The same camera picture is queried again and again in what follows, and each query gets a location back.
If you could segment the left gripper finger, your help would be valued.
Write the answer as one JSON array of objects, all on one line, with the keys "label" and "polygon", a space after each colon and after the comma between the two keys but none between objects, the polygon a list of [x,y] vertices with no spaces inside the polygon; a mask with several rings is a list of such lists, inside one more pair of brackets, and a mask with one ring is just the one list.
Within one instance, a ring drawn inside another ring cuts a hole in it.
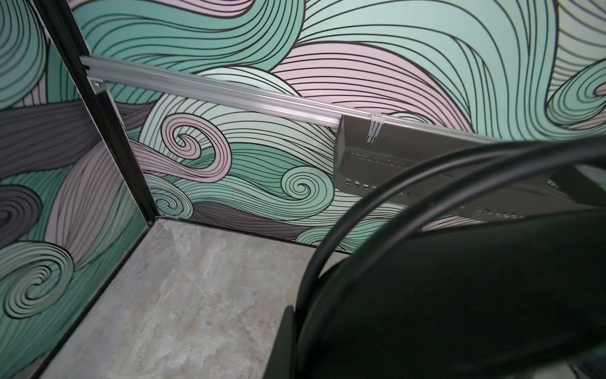
[{"label": "left gripper finger", "polygon": [[276,335],[263,379],[296,377],[297,325],[293,306],[287,306]]}]

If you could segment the black blue headphones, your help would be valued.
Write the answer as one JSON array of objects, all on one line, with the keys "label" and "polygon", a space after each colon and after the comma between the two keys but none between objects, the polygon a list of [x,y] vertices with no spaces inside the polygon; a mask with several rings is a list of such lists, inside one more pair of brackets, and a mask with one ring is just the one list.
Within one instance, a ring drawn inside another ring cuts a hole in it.
[{"label": "black blue headphones", "polygon": [[604,347],[603,209],[423,231],[507,184],[604,156],[603,137],[528,148],[401,212],[317,295],[290,376],[499,377]]}]

